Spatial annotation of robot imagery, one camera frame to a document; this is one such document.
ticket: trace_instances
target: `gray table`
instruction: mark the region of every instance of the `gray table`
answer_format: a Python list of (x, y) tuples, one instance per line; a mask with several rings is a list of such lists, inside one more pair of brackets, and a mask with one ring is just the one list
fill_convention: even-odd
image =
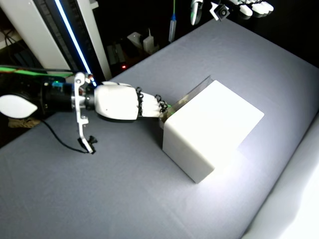
[[(93, 156), (65, 149), (41, 124), (0, 150), (1, 238), (241, 237), (319, 109), (319, 69), (226, 20), (114, 81), (174, 103), (208, 75), (265, 113), (223, 175), (194, 184), (162, 152), (156, 120), (88, 114)], [(75, 114), (48, 122), (78, 147)]]

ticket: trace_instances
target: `robotic hand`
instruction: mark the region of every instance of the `robotic hand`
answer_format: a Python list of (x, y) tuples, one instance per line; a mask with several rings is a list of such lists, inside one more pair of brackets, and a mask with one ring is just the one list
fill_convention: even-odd
[(90, 83), (92, 76), (76, 73), (74, 84), (61, 82), (61, 77), (23, 77), (14, 74), (14, 81), (0, 78), (0, 112), (8, 117), (23, 119), (37, 111), (72, 112), (75, 110), (81, 146), (94, 153), (94, 137), (86, 139), (83, 127), (89, 123), (81, 110), (95, 110), (112, 120), (136, 120), (138, 117), (158, 118), (167, 104), (160, 96), (143, 93), (140, 88), (114, 82), (103, 82), (96, 88)]

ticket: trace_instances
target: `small camera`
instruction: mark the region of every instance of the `small camera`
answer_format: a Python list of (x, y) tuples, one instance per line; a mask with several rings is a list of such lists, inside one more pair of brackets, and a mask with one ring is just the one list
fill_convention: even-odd
[(230, 13), (228, 9), (226, 8), (226, 6), (223, 4), (218, 5), (218, 7), (214, 10), (214, 12), (216, 13), (220, 21), (224, 20)]

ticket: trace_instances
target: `green object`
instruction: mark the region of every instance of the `green object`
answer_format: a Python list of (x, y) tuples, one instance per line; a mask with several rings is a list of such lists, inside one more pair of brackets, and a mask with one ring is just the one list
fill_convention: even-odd
[(16, 68), (9, 68), (9, 67), (0, 67), (0, 72), (12, 72), (15, 74), (23, 74), (23, 75), (30, 75), (30, 76), (59, 76), (59, 77), (68, 77), (71, 76), (73, 73), (61, 73), (61, 74), (45, 74), (45, 73), (38, 73), (33, 71), (26, 71), (26, 70), (16, 70)]

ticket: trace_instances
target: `white light strip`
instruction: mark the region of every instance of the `white light strip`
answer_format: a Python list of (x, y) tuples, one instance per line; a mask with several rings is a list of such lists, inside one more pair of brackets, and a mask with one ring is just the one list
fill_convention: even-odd
[[(81, 48), (80, 48), (80, 46), (79, 46), (79, 44), (78, 44), (78, 42), (77, 42), (77, 40), (76, 40), (76, 38), (75, 38), (75, 35), (74, 35), (73, 31), (72, 31), (72, 28), (71, 28), (71, 26), (70, 26), (70, 23), (69, 23), (69, 21), (68, 21), (68, 18), (66, 17), (66, 15), (65, 15), (65, 13), (64, 13), (64, 10), (63, 10), (63, 7), (62, 7), (62, 5), (61, 5), (61, 3), (60, 3), (60, 0), (55, 0), (55, 4), (56, 4), (56, 6), (57, 6), (58, 9), (59, 9), (59, 12), (60, 12), (61, 17), (62, 17), (62, 19), (63, 19), (63, 21), (64, 21), (64, 24), (65, 24), (66, 28), (68, 29), (68, 32), (69, 32), (69, 34), (70, 34), (70, 36), (71, 36), (71, 38), (72, 38), (72, 41), (73, 41), (73, 43), (74, 43), (74, 46), (75, 46), (76, 50), (78, 51), (79, 56), (80, 56), (80, 58), (81, 58), (81, 60), (82, 60), (82, 62), (83, 62), (83, 65), (84, 65), (84, 67), (85, 67), (85, 70), (87, 71), (87, 73), (91, 74), (90, 68), (89, 68), (88, 64), (86, 63), (86, 60), (85, 60), (85, 58), (84, 58), (84, 56), (83, 56), (83, 53), (82, 53), (82, 51), (81, 51)], [(92, 81), (93, 85), (96, 86), (96, 82), (94, 81), (94, 78), (91, 78), (91, 81)]]

